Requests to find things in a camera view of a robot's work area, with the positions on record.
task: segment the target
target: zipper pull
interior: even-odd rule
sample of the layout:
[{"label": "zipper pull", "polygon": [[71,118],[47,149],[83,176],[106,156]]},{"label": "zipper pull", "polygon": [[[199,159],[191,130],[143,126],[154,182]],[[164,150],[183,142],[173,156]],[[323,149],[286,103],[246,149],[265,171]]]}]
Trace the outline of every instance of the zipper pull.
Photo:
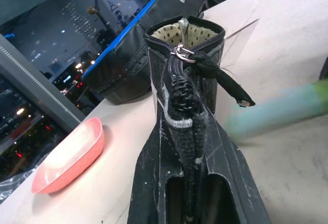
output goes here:
[{"label": "zipper pull", "polygon": [[181,33],[181,42],[187,43],[187,37],[188,37],[188,25],[189,22],[186,18],[182,18],[178,21],[179,27],[180,27],[180,33]]},{"label": "zipper pull", "polygon": [[193,55],[194,52],[185,49],[183,47],[183,43],[179,43],[178,46],[174,47],[173,52],[171,52],[171,55],[176,55],[178,58],[180,58],[182,61],[185,61],[190,64],[194,64],[196,60],[190,60],[188,59],[189,55]]}]

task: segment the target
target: white table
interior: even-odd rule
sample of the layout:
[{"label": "white table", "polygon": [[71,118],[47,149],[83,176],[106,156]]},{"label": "white table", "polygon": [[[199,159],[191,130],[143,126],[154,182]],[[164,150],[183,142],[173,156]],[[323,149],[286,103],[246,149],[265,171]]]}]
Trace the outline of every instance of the white table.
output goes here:
[{"label": "white table", "polygon": [[[227,35],[222,67],[260,105],[285,88],[314,82],[328,56],[328,0],[228,0],[205,13]],[[221,124],[234,101],[218,88]],[[105,125],[100,158],[63,190],[33,195],[31,175],[2,205],[1,224],[126,224],[136,159],[154,124],[150,96],[89,117]],[[276,224],[328,221],[328,118],[308,120],[241,141],[264,204]]]}]

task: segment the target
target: zipper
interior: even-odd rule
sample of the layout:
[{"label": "zipper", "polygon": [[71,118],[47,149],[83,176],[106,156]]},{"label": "zipper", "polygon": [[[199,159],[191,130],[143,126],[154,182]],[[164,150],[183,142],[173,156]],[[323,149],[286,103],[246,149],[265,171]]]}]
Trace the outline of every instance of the zipper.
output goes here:
[{"label": "zipper", "polygon": [[170,57],[168,58],[169,70],[172,70],[172,74],[174,74],[174,75],[183,75],[183,72],[181,71],[181,67],[180,67],[182,64],[182,61],[188,62],[188,55],[192,55],[192,54],[196,53],[197,51],[200,51],[200,50],[210,46],[211,44],[215,43],[216,41],[221,40],[221,36],[216,35],[203,43],[200,43],[194,47],[191,47],[190,49],[185,49],[185,48],[183,48],[183,44],[179,44],[179,46],[180,46],[179,51],[177,51],[177,48],[179,46],[174,47],[170,43],[164,42],[160,39],[153,38],[149,35],[146,35],[145,40],[150,43],[156,44],[158,46],[165,47],[170,53]]}]

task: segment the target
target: pink dish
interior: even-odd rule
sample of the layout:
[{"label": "pink dish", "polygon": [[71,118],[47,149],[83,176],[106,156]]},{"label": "pink dish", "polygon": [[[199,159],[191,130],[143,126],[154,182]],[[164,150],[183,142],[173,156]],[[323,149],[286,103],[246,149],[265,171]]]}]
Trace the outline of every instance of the pink dish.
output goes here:
[{"label": "pink dish", "polygon": [[39,166],[32,192],[50,193],[65,187],[96,160],[103,148],[104,131],[99,118],[80,124]]}]

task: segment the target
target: boot lining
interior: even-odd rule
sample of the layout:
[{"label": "boot lining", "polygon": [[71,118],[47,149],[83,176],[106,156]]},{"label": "boot lining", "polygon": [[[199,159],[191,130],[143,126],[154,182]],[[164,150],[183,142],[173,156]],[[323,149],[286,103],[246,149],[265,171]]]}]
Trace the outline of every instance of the boot lining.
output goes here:
[{"label": "boot lining", "polygon": [[[217,35],[217,33],[213,32],[211,29],[189,24],[187,33],[187,45],[185,47],[188,49],[190,47],[196,46],[215,35]],[[152,36],[154,38],[168,42],[173,46],[177,46],[179,42],[181,42],[181,31],[179,23],[161,27],[160,29],[156,30]]]}]

